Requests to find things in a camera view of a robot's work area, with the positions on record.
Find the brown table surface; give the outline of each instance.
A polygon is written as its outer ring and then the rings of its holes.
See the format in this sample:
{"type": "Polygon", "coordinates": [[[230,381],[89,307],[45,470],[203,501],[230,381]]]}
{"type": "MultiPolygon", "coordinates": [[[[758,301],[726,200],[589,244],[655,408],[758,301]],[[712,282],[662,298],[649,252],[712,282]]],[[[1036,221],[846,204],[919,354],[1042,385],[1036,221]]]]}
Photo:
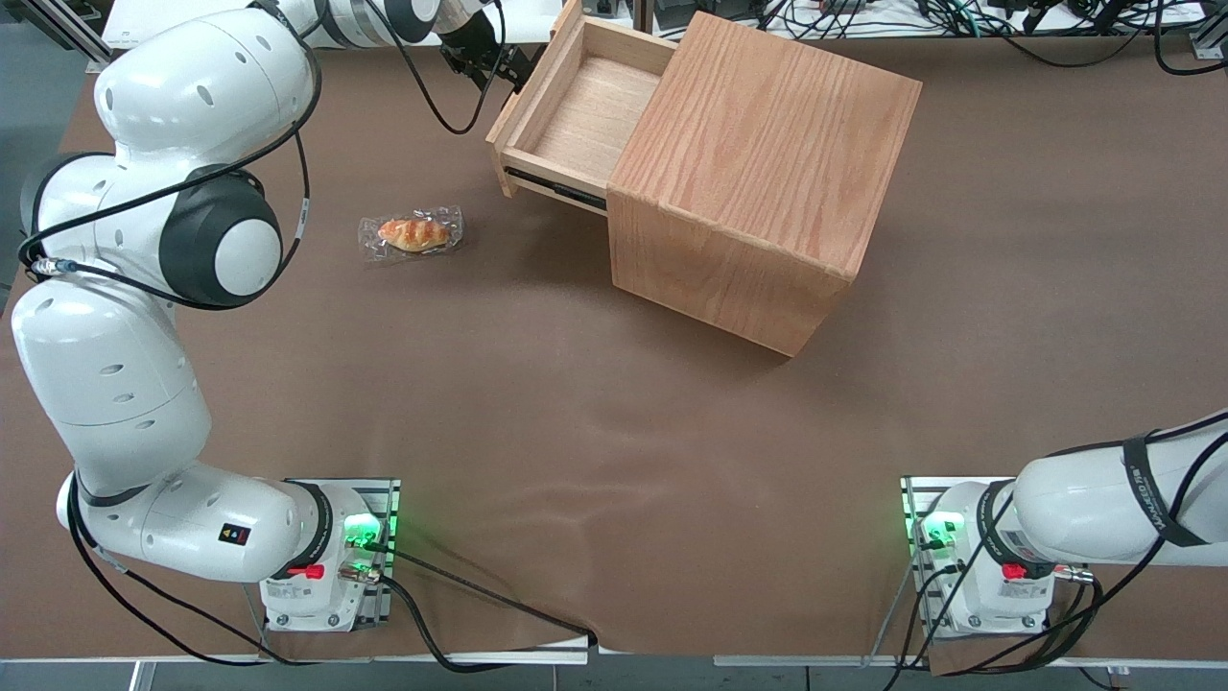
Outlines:
{"type": "MultiPolygon", "coordinates": [[[[179,314],[214,416],[203,460],[399,477],[403,546],[608,648],[865,654],[907,558],[901,475],[1012,475],[1224,404],[1228,88],[1162,74],[1143,43],[1089,70],[997,41],[825,43],[925,88],[861,275],[792,361],[614,288],[600,216],[502,198],[481,141],[496,108],[449,136],[395,53],[323,55],[302,250],[255,303],[179,314]],[[440,204],[464,209],[469,245],[363,268],[361,216],[440,204]]],[[[1032,45],[1071,60],[1114,43],[1032,45]]],[[[419,61],[442,108],[468,112],[472,85],[419,61]]],[[[111,146],[87,96],[64,146],[111,146]]],[[[254,171],[289,222],[292,150],[254,171]]],[[[0,657],[177,654],[56,525],[71,464],[7,336],[0,388],[0,657]]],[[[249,626],[238,587],[133,563],[249,626]]],[[[566,637],[402,573],[445,649],[566,637]]],[[[134,596],[204,650],[249,652],[134,596]]],[[[1224,659],[1228,619],[1207,604],[1226,598],[1222,572],[1149,569],[1074,653],[1224,659]]],[[[276,646],[422,652],[394,612],[276,646]]]]}

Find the pastry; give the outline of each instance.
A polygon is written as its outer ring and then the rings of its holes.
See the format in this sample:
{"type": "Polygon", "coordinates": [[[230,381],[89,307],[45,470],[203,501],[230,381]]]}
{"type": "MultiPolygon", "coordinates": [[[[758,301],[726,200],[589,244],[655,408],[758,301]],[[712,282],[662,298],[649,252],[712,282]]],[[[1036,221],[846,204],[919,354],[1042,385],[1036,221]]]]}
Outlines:
{"type": "Polygon", "coordinates": [[[448,228],[422,218],[391,220],[379,226],[379,237],[398,249],[424,252],[447,243],[448,228]]]}

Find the wooden cabinet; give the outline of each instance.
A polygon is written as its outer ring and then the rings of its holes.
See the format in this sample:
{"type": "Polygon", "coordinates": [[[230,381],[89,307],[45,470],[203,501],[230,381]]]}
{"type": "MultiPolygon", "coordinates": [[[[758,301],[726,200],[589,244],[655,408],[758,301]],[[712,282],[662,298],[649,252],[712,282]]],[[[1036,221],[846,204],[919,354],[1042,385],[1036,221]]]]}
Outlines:
{"type": "Polygon", "coordinates": [[[609,217],[614,284],[787,356],[852,282],[921,85],[709,15],[575,2],[488,140],[503,190],[609,217]]]}

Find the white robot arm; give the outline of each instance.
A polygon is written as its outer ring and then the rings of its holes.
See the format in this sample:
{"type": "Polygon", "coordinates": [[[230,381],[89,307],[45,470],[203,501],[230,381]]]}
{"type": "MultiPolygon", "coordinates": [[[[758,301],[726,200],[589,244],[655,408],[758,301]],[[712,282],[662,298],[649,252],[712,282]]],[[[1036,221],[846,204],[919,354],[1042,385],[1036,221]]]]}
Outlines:
{"type": "Polygon", "coordinates": [[[962,482],[920,523],[950,600],[946,635],[1034,633],[1054,574],[1079,563],[1228,566],[1228,411],[1126,442],[1060,452],[1013,481],[962,482]],[[1175,519],[1170,517],[1173,511],[1175,519]],[[974,554],[980,547],[980,554],[974,554]]]}
{"type": "MultiPolygon", "coordinates": [[[[372,4],[404,42],[424,38],[440,10],[437,0],[372,4]]],[[[285,2],[284,15],[274,11],[280,16],[263,7],[220,12],[123,55],[93,92],[115,152],[60,157],[31,176],[26,227],[33,233],[200,179],[296,125],[318,96],[313,59],[296,32],[335,29],[356,43],[354,32],[367,27],[360,7],[370,5],[303,0],[285,2]]],[[[485,36],[484,16],[463,21],[469,11],[451,0],[448,17],[460,26],[445,26],[468,36],[474,29],[463,27],[475,23],[485,36]]],[[[486,38],[469,49],[485,55],[481,43],[500,54],[486,38]]],[[[469,76],[492,79],[505,72],[500,63],[470,64],[469,76]]],[[[306,200],[296,239],[305,217],[306,200]]],[[[355,544],[381,529],[357,493],[198,461],[211,421],[176,333],[174,302],[239,306],[279,275],[281,228],[259,182],[236,169],[27,244],[41,247],[44,258],[27,264],[43,275],[14,304],[12,330],[75,464],[58,497],[60,523],[69,524],[75,484],[74,519],[102,549],[201,578],[263,582],[276,628],[349,630],[363,585],[340,577],[370,566],[355,544]]]]}

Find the wooden drawer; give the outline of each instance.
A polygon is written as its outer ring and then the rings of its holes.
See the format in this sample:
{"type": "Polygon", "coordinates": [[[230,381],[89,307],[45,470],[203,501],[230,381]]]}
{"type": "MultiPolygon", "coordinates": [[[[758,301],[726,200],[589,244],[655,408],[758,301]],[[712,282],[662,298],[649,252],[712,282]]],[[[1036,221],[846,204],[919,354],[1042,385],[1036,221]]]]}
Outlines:
{"type": "Polygon", "coordinates": [[[674,48],[567,2],[533,76],[486,136],[503,194],[523,187],[604,215],[609,176],[674,48]]]}

